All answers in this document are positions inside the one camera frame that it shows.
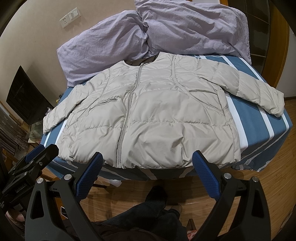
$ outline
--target white stripe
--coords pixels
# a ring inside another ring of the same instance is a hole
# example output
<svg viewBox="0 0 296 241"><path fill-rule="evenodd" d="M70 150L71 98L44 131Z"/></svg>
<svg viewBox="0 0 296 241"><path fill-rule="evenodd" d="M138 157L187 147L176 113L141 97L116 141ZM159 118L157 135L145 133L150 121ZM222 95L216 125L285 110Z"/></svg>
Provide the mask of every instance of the white stripe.
<svg viewBox="0 0 296 241"><path fill-rule="evenodd" d="M272 160L273 160L273 159L267 161L267 162L265 163L264 166L260 167L260 168L257 170L257 172L260 172L260 171L261 171L263 168L265 168L265 167L268 165L268 163L270 163Z"/></svg>
<svg viewBox="0 0 296 241"><path fill-rule="evenodd" d="M261 106L258 106L258 108L259 108L259 111L260 111L260 113L262 115L262 118L263 118L263 120L265 122L265 125L267 127L267 130L268 130L268 133L269 133L268 141L270 141L274 137L274 130L273 130L272 126L271 126L271 123L270 123L270 121L269 121L269 119L267 117L267 114L266 114L265 110Z"/></svg>
<svg viewBox="0 0 296 241"><path fill-rule="evenodd" d="M237 70L237 68L233 65L233 63L231 63L231 61L224 55L220 54L220 56L222 56L222 58L226 61L226 63L228 63L231 67L235 68Z"/></svg>
<svg viewBox="0 0 296 241"><path fill-rule="evenodd" d="M122 177L122 176L120 176L119 174L117 174L116 172L110 171L109 169L107 169L107 168L105 168L105 167L102 167L101 170L102 170L102 171L105 171L105 172L110 172L110 173L112 173L112 174L114 174L114 175L116 175L116 176Z"/></svg>
<svg viewBox="0 0 296 241"><path fill-rule="evenodd" d="M268 147L266 147L262 152L264 152L266 149L268 149L269 147L271 147L274 143L276 143L279 139L281 139L282 138L282 136L289 130L289 124L288 124L288 121L287 121L287 119L286 119L286 117L285 117L285 114L282 114L282 118L283 118L283 120L284 120L284 122L285 122L285 125L286 125L286 131L278 138L278 139L276 139L273 143L271 143ZM253 157L251 157L249 160L247 160L247 161L249 161L249 163L256 157L256 156L258 156L259 154L261 154L262 152L260 152L260 153L258 153L258 154L256 154L255 156L253 156ZM261 168L259 168L258 169L258 171L260 171L261 169L263 169L264 167L266 167L266 165L268 164L268 163L270 163L270 161L267 161L266 162L266 164L263 166L263 167L261 167Z"/></svg>
<svg viewBox="0 0 296 241"><path fill-rule="evenodd" d="M72 166L72 167L75 167L75 168L78 168L77 166L74 166L73 164L72 164L72 161L66 161L67 163L68 163L68 165L70 165L70 166Z"/></svg>
<svg viewBox="0 0 296 241"><path fill-rule="evenodd" d="M245 65L247 65L249 67L249 69L257 76L257 78L261 81L264 82L264 80L261 78L261 76L254 70L254 68L252 66L250 66L247 61L245 61L243 58L239 57L244 63Z"/></svg>
<svg viewBox="0 0 296 241"><path fill-rule="evenodd" d="M49 138L51 132L52 132L52 130L50 130L50 131L48 132L48 134L47 134L47 137L46 137L45 142L44 142L44 146L45 146L45 147L46 147L46 144L47 144L47 141L48 141L48 138Z"/></svg>
<svg viewBox="0 0 296 241"><path fill-rule="evenodd" d="M60 137L61 133L63 132L63 129L66 126L67 120L68 120L68 117L63 122L62 128L60 129L59 134L57 135L57 139L56 139L55 145L57 144L57 141L59 140L59 137Z"/></svg>
<svg viewBox="0 0 296 241"><path fill-rule="evenodd" d="M261 76L260 76L260 75L254 70L254 68L253 68L252 66L250 66L250 65L249 65L249 64L248 64L243 58L240 57L240 59L241 59L241 61L244 62L245 65L247 65L247 66L249 67L249 69L250 69L250 70L256 75L256 77L257 77L259 80L261 80L261 81L264 82L264 80L263 80L263 79L261 78ZM269 119L268 119L268 117L267 117L267 114L266 114L265 110L264 110L262 107L260 107L259 105L257 105L257 106L258 106L258 108L259 108L259 110L260 110L260 113L261 113L261 115L262 115L262 118L263 118L263 120L264 120L264 123L265 123L265 125L266 125L266 127L267 127L267 130L268 130L268 133L269 133L269 139L268 139L268 141L266 141L264 144L262 144L261 146L259 146L256 150L254 150L254 151L252 151L250 154L248 154L248 155L242 157L242 159L248 157L248 156L251 155L251 154L253 154L255 151L257 151L257 150L260 149L262 146L264 146L265 144L267 144L267 143L268 143L268 142L274 137L274 130L273 130L272 126L271 126L271 123L270 123L270 121L269 121ZM246 164L246 165L249 165L249 164L250 164L250 161L247 160L247 161L245 162L245 164Z"/></svg>
<svg viewBox="0 0 296 241"><path fill-rule="evenodd" d="M149 168L139 168L151 180L157 180L157 177L151 172Z"/></svg>
<svg viewBox="0 0 296 241"><path fill-rule="evenodd" d="M228 102L228 108L229 111L232 115L232 118L234 120L235 126L237 127L237 131L239 133L239 144L240 144L240 148L241 148L241 153L247 149L248 147L248 140L247 140L247 136L246 133L244 131L244 127L242 126L242 122L241 119L239 117L239 114L234 106L234 103L229 95L229 93L227 91L225 91L225 96Z"/></svg>
<svg viewBox="0 0 296 241"><path fill-rule="evenodd" d="M251 153L249 153L248 155L242 156L242 159L244 159L244 158L246 158L246 157L252 155L254 152L256 152L256 151L259 150L261 147L263 147L264 145L266 145L266 144L267 144L267 143L268 143L268 142L274 137L274 130L273 130L272 126L271 126L271 123L270 123L270 121L269 121L267 115L266 115L265 110L262 109L260 106L258 106L258 108L259 108L259 110L260 110L260 113L261 113L261 115L262 115L262 118L263 118L263 120L264 120L264 122L265 122L265 125L266 125L266 127L267 127L267 130L268 130L268 133L269 133L269 139L268 139L266 142L264 142L261 146L259 146L258 148L256 148L254 151L252 151ZM250 162L251 162L251 159L246 160L245 165L249 165Z"/></svg>
<svg viewBox="0 0 296 241"><path fill-rule="evenodd" d="M206 57L222 58L222 56L223 56L223 55L219 55L219 54L217 54L217 55L207 55L207 56L205 56L205 58L206 58Z"/></svg>
<svg viewBox="0 0 296 241"><path fill-rule="evenodd" d="M223 168L223 167L228 167L230 165L232 165L233 163L225 163L225 164L222 164L222 165L219 165L217 166L219 169Z"/></svg>
<svg viewBox="0 0 296 241"><path fill-rule="evenodd" d="M226 57L226 56L222 56L223 57L223 59L230 65L230 66L232 66L232 67L234 67L236 70L237 70L237 68L231 63L231 61ZM243 59L243 58L240 58L244 63L245 63L245 65L247 65L248 67L249 67L249 69L257 76L257 78L259 79L259 80L261 80L261 81L263 81L263 79L261 78L261 76ZM269 119L268 119L268 117L267 117L267 114L266 114L266 112L265 112L265 110L261 107L261 106L259 106L259 105L257 105L257 107L258 107L258 109L259 109L259 111L260 111L260 114L261 114L261 116L262 116L262 118L263 118L263 121L264 121L264 123L265 123L265 125L266 125L266 128L267 128L267 130L268 130L268 133L269 133L269 139L268 139L268 141L267 142L269 142L273 137L274 137L274 130L273 130L273 128L272 128L272 126L271 126L271 123L270 123L270 121L269 121Z"/></svg>
<svg viewBox="0 0 296 241"><path fill-rule="evenodd" d="M72 171L72 172L73 172L73 170L71 170L70 168L67 168L67 167L65 167L65 166L61 165L60 163L57 163L55 160L52 160L52 162L54 162L54 163L56 163L56 164L60 165L61 167L63 167L63 168L65 168L65 169L67 169L67 170L69 170L69 171Z"/></svg>
<svg viewBox="0 0 296 241"><path fill-rule="evenodd" d="M203 54L200 54L200 58L207 59Z"/></svg>
<svg viewBox="0 0 296 241"><path fill-rule="evenodd" d="M185 170L183 171L183 173L179 176L179 178L185 177L189 172L191 172L193 170L193 167L187 167L185 168Z"/></svg>

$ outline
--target television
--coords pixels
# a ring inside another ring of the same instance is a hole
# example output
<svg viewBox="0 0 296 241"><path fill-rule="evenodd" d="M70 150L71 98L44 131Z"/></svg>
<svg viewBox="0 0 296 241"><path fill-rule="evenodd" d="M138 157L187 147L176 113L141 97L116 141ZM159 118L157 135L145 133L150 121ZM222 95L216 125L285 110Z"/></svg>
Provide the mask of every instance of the television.
<svg viewBox="0 0 296 241"><path fill-rule="evenodd" d="M6 102L29 125L42 120L47 108L53 109L21 66L15 74Z"/></svg>

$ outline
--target wrinkled bedding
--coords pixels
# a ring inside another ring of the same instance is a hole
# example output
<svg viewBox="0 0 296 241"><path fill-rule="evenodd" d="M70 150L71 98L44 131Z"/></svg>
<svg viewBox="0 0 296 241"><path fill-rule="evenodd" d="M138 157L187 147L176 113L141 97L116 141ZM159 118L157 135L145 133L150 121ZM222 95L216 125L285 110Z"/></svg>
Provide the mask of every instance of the wrinkled bedding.
<svg viewBox="0 0 296 241"><path fill-rule="evenodd" d="M138 12L106 18L57 50L68 87L119 61L160 51L231 54L251 63L247 19L239 10L185 0L135 0L135 4Z"/></svg>
<svg viewBox="0 0 296 241"><path fill-rule="evenodd" d="M68 87L118 61L144 57L148 52L147 38L142 19L136 11L129 10L106 18L70 39L57 50Z"/></svg>
<svg viewBox="0 0 296 241"><path fill-rule="evenodd" d="M149 45L149 56L231 54L251 64L247 17L222 4L185 0L135 0Z"/></svg>

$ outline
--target wall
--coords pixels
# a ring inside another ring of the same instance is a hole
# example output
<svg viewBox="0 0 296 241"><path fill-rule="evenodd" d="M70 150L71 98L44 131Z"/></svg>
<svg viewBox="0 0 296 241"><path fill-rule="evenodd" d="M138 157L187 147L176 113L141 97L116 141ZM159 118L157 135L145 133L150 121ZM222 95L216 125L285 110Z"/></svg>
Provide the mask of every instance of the wall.
<svg viewBox="0 0 296 241"><path fill-rule="evenodd" d="M296 36L290 28L289 47L286 63L279 79L277 90L284 93L284 97L296 96Z"/></svg>
<svg viewBox="0 0 296 241"><path fill-rule="evenodd" d="M81 17L62 28L59 20L77 7ZM13 16L0 37L0 100L8 91L19 66L52 105L67 81L57 58L57 48L99 21L123 10L135 9L133 0L28 0Z"/></svg>

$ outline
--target person's leg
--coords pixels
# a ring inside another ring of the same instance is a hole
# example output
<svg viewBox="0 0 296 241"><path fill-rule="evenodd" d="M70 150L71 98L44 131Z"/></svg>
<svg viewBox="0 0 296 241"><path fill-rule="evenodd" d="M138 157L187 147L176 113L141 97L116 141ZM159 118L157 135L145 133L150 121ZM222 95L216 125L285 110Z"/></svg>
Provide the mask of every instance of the person's leg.
<svg viewBox="0 0 296 241"><path fill-rule="evenodd" d="M148 193L145 202L138 204L101 224L112 225L129 230L134 227L149 230L165 208L167 194L160 186L155 186Z"/></svg>
<svg viewBox="0 0 296 241"><path fill-rule="evenodd" d="M169 241L188 241L186 228L179 221L180 213L175 209L162 210L150 232Z"/></svg>

